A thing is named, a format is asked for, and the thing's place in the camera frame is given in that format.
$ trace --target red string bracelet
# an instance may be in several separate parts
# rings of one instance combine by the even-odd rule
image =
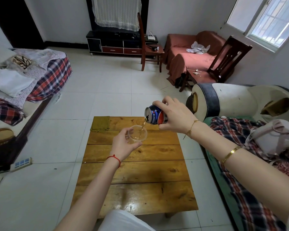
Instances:
[[[109,157],[113,157],[113,158],[117,159],[119,161],[119,167],[121,166],[121,161],[115,155],[110,155],[106,159],[108,159]]]

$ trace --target red sofa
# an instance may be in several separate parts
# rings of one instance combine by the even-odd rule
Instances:
[[[187,52],[186,49],[190,48],[195,41],[205,47],[210,45],[208,53],[193,54]],[[180,78],[182,73],[186,73],[187,69],[198,69],[203,73],[207,73],[206,71],[225,42],[224,38],[212,31],[203,31],[196,36],[168,34],[163,57],[163,63],[167,65],[166,68],[170,75],[167,79],[172,85],[175,85],[176,79]]]

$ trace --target gold chain bracelet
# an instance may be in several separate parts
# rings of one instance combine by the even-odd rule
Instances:
[[[226,155],[226,157],[222,160],[222,164],[224,164],[226,162],[226,160],[240,148],[241,148],[241,146],[237,146],[231,152],[229,152],[228,155]]]
[[[199,120],[194,120],[192,126],[190,127],[189,131],[187,132],[187,134],[184,136],[183,139],[185,139],[185,137],[186,137],[187,135],[190,135],[190,134],[192,133],[192,127],[193,127],[193,125],[194,125],[197,121],[199,121]]]

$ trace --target power socket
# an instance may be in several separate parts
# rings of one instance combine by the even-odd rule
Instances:
[[[21,160],[19,162],[15,162],[14,164],[11,164],[10,172],[17,171],[17,170],[22,169],[24,167],[27,167],[29,165],[32,165],[32,158],[31,157],[24,159],[24,160]]]

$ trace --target lace curtain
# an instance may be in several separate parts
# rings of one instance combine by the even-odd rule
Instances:
[[[95,23],[101,27],[116,27],[138,31],[137,13],[141,0],[92,0]]]

